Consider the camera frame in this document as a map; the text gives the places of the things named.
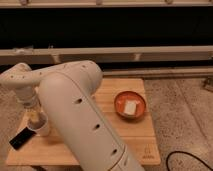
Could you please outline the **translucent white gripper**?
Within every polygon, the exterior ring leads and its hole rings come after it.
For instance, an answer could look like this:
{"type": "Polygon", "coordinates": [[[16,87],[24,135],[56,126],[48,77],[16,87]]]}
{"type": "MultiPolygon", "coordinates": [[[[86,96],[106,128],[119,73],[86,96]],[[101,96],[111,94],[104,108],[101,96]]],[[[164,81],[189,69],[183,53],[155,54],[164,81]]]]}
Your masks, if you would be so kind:
{"type": "Polygon", "coordinates": [[[41,128],[46,123],[46,119],[41,112],[41,105],[36,90],[33,87],[17,88],[15,94],[18,101],[26,109],[29,126],[32,129],[41,128]]]}

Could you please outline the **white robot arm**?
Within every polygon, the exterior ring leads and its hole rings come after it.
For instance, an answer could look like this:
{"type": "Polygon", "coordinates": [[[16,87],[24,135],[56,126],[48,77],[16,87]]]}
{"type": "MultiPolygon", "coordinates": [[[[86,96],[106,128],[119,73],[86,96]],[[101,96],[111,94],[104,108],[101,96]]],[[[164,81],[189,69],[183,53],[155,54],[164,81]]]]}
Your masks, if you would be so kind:
{"type": "Polygon", "coordinates": [[[23,99],[38,88],[44,113],[84,171],[145,171],[91,98],[101,81],[90,60],[37,70],[19,63],[0,74],[0,84],[23,99]]]}

